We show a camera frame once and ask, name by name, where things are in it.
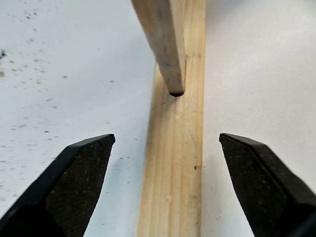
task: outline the debris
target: debris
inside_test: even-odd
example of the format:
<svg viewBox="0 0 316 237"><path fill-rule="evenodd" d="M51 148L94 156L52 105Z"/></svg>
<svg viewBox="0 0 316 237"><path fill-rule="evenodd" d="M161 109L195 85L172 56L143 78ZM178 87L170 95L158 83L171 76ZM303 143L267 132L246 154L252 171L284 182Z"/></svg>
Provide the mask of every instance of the debris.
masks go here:
<svg viewBox="0 0 316 237"><path fill-rule="evenodd" d="M7 56L7 55L5 54L5 50L4 50L4 49L1 49L1 52L0 52L0 59L1 59L1 58L4 58L5 56Z"/></svg>

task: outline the white table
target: white table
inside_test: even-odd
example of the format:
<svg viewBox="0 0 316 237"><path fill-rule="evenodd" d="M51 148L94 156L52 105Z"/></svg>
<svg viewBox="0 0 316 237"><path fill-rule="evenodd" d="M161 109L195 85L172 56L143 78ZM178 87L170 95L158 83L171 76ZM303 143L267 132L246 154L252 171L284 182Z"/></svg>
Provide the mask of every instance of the white table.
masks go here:
<svg viewBox="0 0 316 237"><path fill-rule="evenodd" d="M206 27L202 233L250 237L218 135L266 143L316 190L316 5L210 0ZM0 48L0 215L65 146L114 133L86 236L134 236L154 58L131 2L2 0Z"/></svg>

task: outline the wooden stick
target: wooden stick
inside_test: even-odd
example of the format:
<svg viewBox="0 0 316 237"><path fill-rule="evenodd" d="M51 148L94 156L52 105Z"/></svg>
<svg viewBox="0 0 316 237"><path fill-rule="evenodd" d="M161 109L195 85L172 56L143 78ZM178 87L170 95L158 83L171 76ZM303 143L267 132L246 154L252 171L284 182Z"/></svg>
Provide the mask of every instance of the wooden stick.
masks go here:
<svg viewBox="0 0 316 237"><path fill-rule="evenodd" d="M185 90L183 0L132 0L171 95Z"/></svg>
<svg viewBox="0 0 316 237"><path fill-rule="evenodd" d="M138 237L200 235L205 0L187 0L184 37L184 95L170 96L156 69Z"/></svg>

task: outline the wooden strip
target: wooden strip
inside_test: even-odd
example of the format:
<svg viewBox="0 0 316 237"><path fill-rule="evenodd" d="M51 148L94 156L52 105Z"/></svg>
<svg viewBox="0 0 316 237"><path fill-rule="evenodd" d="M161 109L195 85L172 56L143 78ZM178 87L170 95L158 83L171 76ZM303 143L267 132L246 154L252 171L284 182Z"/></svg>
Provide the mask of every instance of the wooden strip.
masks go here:
<svg viewBox="0 0 316 237"><path fill-rule="evenodd" d="M205 56L205 0L187 0L186 92L169 95L159 69L150 115L138 237L198 237Z"/></svg>
<svg viewBox="0 0 316 237"><path fill-rule="evenodd" d="M170 94L185 90L184 0L132 0Z"/></svg>

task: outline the wooden dowel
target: wooden dowel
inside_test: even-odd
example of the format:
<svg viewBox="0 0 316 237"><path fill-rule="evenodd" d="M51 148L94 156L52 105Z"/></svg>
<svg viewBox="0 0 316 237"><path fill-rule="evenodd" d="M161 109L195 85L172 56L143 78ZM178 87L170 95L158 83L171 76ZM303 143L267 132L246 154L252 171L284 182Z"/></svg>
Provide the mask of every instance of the wooden dowel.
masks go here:
<svg viewBox="0 0 316 237"><path fill-rule="evenodd" d="M184 0L132 0L168 91L185 90Z"/></svg>

